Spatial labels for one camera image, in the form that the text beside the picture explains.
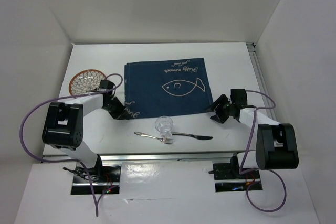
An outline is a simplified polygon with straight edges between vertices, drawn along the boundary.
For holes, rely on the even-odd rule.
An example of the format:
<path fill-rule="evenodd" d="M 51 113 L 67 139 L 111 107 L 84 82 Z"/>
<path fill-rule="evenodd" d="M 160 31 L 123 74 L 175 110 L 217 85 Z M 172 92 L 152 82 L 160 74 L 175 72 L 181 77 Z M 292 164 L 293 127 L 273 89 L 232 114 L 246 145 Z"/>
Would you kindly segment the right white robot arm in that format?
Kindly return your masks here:
<path fill-rule="evenodd" d="M 248 93 L 256 93 L 266 97 L 271 106 L 260 106 L 248 103 Z M 299 155 L 295 130 L 292 124 L 277 122 L 262 114 L 260 110 L 271 110 L 276 107 L 275 101 L 268 95 L 254 90 L 232 89 L 230 97 L 222 94 L 207 111 L 214 112 L 211 120 L 223 124 L 229 118 L 250 128 L 250 135 L 242 160 L 229 165 L 229 172 L 235 178 L 254 170 L 296 169 Z M 247 169 L 245 163 L 250 151 L 253 136 L 256 134 L 255 160 L 257 167 Z"/>

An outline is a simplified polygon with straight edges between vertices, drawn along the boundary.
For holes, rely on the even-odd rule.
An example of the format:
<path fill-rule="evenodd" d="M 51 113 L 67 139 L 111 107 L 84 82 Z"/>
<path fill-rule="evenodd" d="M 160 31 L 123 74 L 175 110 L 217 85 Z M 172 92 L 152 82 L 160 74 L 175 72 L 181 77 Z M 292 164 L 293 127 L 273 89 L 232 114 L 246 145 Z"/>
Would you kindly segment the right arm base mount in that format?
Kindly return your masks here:
<path fill-rule="evenodd" d="M 217 193 L 246 191 L 248 187 L 252 191 L 263 190 L 259 171 L 240 174 L 236 156 L 229 163 L 214 163 L 213 169 L 208 173 L 214 176 Z"/>

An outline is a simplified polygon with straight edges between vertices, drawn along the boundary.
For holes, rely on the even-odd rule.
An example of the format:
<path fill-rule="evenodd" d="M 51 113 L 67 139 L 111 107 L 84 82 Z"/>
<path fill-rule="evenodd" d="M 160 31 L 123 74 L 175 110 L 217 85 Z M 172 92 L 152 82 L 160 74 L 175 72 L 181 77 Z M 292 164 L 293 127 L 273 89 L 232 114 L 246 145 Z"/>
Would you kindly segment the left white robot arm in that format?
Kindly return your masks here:
<path fill-rule="evenodd" d="M 85 165 L 85 176 L 91 181 L 103 177 L 101 157 L 83 140 L 83 120 L 89 113 L 103 109 L 115 120 L 129 120 L 126 107 L 114 95 L 116 85 L 101 80 L 99 87 L 84 96 L 76 96 L 68 102 L 52 102 L 47 111 L 42 133 L 43 143 L 59 149 L 70 158 Z"/>

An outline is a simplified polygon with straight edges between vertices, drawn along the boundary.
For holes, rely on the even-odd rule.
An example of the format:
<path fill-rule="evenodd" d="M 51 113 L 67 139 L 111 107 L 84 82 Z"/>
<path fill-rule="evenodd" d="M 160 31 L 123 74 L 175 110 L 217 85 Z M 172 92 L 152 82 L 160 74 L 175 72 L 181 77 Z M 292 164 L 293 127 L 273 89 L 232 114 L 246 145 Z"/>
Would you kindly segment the floral ceramic plate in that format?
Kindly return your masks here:
<path fill-rule="evenodd" d="M 106 75 L 100 70 L 87 69 L 77 73 L 70 81 L 68 91 L 71 95 L 80 95 L 95 90 Z"/>

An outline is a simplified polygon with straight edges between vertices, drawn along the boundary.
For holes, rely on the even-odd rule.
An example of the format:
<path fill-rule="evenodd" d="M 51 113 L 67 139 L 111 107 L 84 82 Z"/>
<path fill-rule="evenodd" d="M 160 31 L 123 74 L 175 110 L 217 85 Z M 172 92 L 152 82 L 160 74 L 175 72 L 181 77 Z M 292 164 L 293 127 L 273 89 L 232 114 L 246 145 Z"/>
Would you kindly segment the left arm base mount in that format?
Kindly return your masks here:
<path fill-rule="evenodd" d="M 63 167 L 63 170 L 74 175 L 71 188 L 72 195 L 91 194 L 89 177 L 82 167 L 76 166 L 75 169 Z M 100 175 L 95 173 L 92 169 L 89 169 L 89 173 L 92 180 L 93 190 L 96 195 L 102 193 L 119 194 L 121 166 L 103 166 Z"/>

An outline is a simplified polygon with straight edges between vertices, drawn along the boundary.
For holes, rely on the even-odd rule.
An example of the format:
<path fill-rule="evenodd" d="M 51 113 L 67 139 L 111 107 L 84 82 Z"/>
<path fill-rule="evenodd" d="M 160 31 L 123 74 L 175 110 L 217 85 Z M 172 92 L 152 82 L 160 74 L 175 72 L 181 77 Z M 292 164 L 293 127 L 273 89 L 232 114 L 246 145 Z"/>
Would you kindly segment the blue fish placemat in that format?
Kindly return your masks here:
<path fill-rule="evenodd" d="M 213 103 L 203 58 L 127 63 L 124 93 L 133 119 L 199 114 Z"/>

